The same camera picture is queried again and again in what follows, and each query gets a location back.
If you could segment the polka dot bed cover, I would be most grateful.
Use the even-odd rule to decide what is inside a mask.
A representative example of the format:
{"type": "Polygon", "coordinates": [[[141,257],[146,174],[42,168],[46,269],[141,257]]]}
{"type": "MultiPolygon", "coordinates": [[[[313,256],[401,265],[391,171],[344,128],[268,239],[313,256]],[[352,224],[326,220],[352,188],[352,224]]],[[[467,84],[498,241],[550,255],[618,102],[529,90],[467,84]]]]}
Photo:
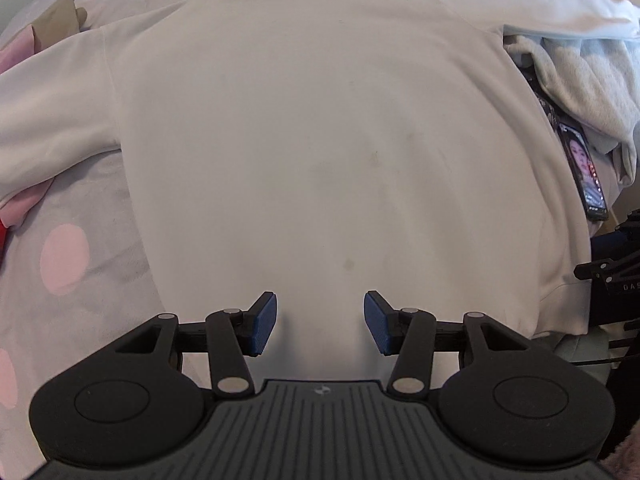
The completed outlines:
{"type": "MultiPolygon", "coordinates": [[[[181,0],[76,0],[97,28],[181,0]]],[[[11,39],[55,0],[1,0],[11,39]]],[[[54,375],[160,312],[134,223],[122,156],[88,159],[54,179],[9,232],[1,265],[1,474],[23,479],[42,455],[28,422],[54,375]]]]}

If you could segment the black floral garment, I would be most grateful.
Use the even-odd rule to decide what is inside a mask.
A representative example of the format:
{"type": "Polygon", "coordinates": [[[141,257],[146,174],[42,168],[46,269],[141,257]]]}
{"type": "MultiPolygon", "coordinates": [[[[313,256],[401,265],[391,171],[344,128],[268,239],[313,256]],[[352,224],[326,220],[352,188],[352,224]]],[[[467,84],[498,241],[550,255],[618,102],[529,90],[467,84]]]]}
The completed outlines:
{"type": "Polygon", "coordinates": [[[544,114],[546,115],[551,128],[555,132],[558,132],[558,125],[559,125],[558,112],[556,111],[556,108],[552,102],[552,99],[550,99],[544,93],[544,89],[541,87],[540,83],[538,82],[535,69],[533,68],[533,66],[520,67],[520,72],[523,75],[523,77],[526,79],[527,83],[529,84],[529,87],[534,92],[534,95],[536,96],[537,101],[542,107],[542,110],[544,111],[544,114]]]}

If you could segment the grey fleece blanket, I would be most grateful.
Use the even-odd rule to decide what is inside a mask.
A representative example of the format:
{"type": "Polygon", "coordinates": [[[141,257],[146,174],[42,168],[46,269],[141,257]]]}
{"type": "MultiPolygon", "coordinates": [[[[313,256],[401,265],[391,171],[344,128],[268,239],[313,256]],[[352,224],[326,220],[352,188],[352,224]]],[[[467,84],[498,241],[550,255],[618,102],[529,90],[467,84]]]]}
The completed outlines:
{"type": "Polygon", "coordinates": [[[515,35],[504,50],[531,67],[544,93],[585,127],[590,144],[610,155],[618,182],[634,184],[639,161],[639,43],[515,35]]]}

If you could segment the white sweatshirt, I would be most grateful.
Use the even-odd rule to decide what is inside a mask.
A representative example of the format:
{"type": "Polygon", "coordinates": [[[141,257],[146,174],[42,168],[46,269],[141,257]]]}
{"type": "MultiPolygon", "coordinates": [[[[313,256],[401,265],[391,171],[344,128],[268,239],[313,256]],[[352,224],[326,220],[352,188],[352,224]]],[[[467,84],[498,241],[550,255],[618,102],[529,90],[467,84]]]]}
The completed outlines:
{"type": "Polygon", "coordinates": [[[382,376],[375,289],[581,335],[589,228],[506,32],[634,38],[624,0],[184,0],[1,77],[1,197],[122,153],[165,309],[277,295],[257,375],[382,376]]]}

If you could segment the khaki folded garment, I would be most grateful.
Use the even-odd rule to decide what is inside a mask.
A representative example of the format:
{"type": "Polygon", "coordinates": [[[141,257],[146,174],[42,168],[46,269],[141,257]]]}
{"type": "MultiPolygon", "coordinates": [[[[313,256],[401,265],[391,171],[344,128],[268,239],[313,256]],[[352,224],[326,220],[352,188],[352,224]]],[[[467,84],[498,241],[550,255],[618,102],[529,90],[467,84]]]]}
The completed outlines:
{"type": "Polygon", "coordinates": [[[87,18],[86,9],[76,6],[75,0],[55,0],[32,22],[35,51],[41,52],[78,34],[87,18]]]}

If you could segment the smartphone with lit screen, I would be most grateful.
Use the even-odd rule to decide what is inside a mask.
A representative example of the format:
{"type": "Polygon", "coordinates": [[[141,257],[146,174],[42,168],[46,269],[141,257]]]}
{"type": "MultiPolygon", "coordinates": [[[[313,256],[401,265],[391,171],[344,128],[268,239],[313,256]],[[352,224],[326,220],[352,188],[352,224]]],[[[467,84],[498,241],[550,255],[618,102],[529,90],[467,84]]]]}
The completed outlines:
{"type": "Polygon", "coordinates": [[[558,122],[556,133],[563,145],[587,219],[594,222],[606,220],[608,205],[582,130],[567,122],[558,122]]]}

